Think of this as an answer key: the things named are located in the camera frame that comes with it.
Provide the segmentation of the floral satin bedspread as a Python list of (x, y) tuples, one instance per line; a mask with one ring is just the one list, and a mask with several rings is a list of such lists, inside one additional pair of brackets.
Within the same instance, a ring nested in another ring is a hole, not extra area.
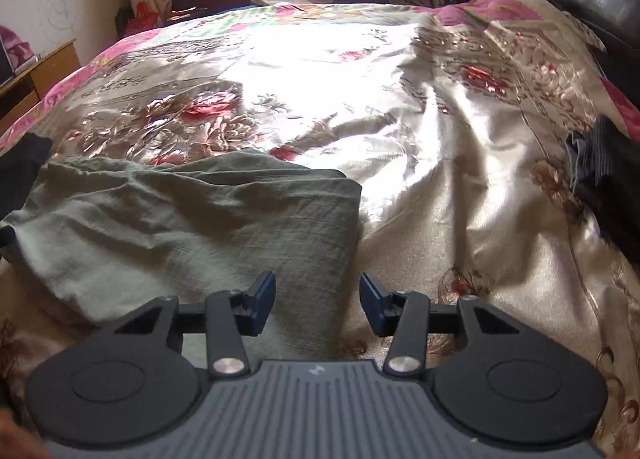
[[(256, 150), (361, 188), (329, 358), (381, 359), (356, 275), (452, 303), (475, 294), (586, 357), (608, 381), (596, 442), (639, 444), (639, 272), (572, 196), (564, 138), (638, 112), (603, 80), (591, 37), (543, 0), (429, 10), (271, 5), (119, 41), (3, 136), (50, 138), (53, 161), (157, 167)], [(32, 371), (94, 325), (64, 323), (1, 271), (1, 372)]]

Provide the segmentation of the dark clothing pile right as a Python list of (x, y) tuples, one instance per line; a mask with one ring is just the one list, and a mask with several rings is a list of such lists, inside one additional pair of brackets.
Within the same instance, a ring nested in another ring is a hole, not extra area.
[(639, 144), (605, 116), (565, 138), (570, 190), (596, 217), (601, 236), (639, 264)]

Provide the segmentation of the wooden TV cabinet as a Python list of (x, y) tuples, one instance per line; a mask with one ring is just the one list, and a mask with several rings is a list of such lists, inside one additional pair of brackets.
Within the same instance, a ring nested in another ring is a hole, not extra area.
[(1, 133), (36, 106), (50, 89), (80, 68), (73, 41), (62, 44), (1, 86)]

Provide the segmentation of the grey-green pants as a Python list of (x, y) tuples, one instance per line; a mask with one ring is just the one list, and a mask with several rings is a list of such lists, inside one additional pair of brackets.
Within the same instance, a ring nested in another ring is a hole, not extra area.
[(336, 170), (241, 150), (147, 167), (70, 157), (4, 219), (1, 253), (64, 323), (103, 326), (156, 297), (198, 303), (277, 279), (250, 355), (326, 359), (337, 347), (361, 188)]

